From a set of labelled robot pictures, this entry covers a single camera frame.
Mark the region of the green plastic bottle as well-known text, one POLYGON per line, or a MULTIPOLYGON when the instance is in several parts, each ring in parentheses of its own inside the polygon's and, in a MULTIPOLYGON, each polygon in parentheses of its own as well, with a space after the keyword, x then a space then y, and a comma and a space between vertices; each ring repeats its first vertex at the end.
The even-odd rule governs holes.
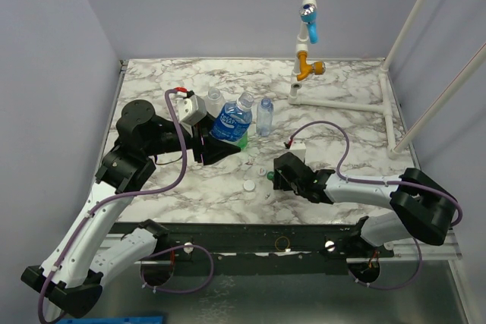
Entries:
POLYGON ((237 146, 243 150, 246 148, 248 145, 248 132, 245 131, 245 133, 242 135, 242 137, 237 141, 237 146))

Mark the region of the blue label clear bottle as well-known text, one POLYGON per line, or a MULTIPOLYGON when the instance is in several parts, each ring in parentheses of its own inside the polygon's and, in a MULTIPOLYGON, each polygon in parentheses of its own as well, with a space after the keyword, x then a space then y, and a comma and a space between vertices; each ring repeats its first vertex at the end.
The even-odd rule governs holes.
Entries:
POLYGON ((239 141, 253 120, 253 104, 254 97, 249 92, 243 92, 235 101, 227 102, 213 123, 211 135, 217 140, 239 141))

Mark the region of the large clear plastic bottle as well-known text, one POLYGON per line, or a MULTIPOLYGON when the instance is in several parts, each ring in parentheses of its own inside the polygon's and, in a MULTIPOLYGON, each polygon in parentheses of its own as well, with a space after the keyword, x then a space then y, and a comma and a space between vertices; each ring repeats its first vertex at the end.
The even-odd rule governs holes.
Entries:
POLYGON ((207 112, 215 118, 219 115, 226 104, 224 95, 216 87, 211 87, 208 89, 204 101, 207 112))

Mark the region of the small clear water bottle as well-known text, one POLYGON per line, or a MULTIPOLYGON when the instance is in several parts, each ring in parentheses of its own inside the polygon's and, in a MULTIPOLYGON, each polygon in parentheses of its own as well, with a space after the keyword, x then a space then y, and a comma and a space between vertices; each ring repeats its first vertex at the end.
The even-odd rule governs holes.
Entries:
POLYGON ((259 136, 270 135, 273 124, 273 103, 270 98, 263 98, 257 106, 256 132, 259 136))

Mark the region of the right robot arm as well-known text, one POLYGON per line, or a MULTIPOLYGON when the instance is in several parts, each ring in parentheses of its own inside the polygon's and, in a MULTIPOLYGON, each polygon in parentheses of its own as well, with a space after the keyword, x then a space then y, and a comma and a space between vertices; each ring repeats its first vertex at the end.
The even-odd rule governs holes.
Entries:
POLYGON ((332 169, 313 171, 288 152, 273 160, 273 189, 293 191, 312 203, 357 203, 392 212, 366 218, 360 232, 349 238, 350 250, 368 256, 389 241, 413 237, 440 246, 462 214, 455 199, 417 168, 400 175, 365 178, 340 175, 332 169))

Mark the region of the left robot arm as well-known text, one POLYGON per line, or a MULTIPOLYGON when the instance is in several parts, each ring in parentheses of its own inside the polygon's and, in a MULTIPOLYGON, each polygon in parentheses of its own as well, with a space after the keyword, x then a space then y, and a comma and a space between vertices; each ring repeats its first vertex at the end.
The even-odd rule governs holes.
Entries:
POLYGON ((182 153, 185 171, 188 151, 194 160, 212 165, 240 148, 213 138, 209 130, 213 116, 205 115, 187 132, 177 120, 158 116, 146 100, 129 102, 121 111, 116 129, 118 139, 103 157, 95 174, 90 195, 58 247, 38 266, 27 267, 21 280, 39 293, 38 318, 44 303, 57 307, 62 316, 81 318, 89 313, 103 289, 136 261, 163 258, 172 247, 168 231, 146 220, 128 236, 106 251, 99 247, 121 213, 155 172, 153 157, 163 153, 182 153))

